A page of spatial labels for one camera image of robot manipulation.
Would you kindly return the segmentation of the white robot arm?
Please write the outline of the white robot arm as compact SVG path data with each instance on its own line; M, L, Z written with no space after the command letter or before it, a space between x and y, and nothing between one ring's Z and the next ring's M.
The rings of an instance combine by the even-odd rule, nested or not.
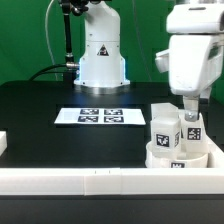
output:
M177 4L167 17L169 85L182 95L185 119L199 118L199 99L210 97L224 59L224 3L190 0Z

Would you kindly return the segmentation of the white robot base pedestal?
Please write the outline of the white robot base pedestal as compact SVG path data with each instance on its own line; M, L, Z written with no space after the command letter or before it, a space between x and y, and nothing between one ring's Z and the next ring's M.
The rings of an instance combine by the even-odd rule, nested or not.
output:
M85 52L79 60L76 85L117 88L129 85L120 53L120 16L104 1L90 2L85 13Z

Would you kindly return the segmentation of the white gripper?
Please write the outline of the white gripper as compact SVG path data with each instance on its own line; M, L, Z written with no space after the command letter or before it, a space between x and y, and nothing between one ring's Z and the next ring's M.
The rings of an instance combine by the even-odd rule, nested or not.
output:
M222 35L173 35L169 41L169 85L183 95L185 120L199 118L199 96L221 75L224 57Z

